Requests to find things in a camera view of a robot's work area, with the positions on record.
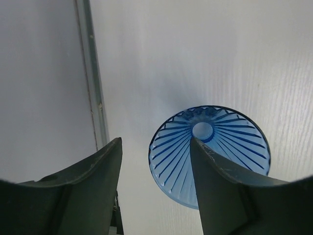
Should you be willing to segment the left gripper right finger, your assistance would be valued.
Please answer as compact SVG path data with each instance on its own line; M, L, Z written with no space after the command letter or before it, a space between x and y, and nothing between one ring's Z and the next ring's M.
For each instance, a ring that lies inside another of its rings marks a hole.
M312 177L285 182L255 173L197 138L190 157L205 235L312 234Z

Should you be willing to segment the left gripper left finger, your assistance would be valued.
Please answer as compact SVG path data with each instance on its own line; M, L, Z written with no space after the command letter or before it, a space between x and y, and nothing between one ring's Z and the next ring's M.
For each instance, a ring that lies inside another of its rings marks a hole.
M122 162L122 139L38 181L0 182L3 235L107 235Z

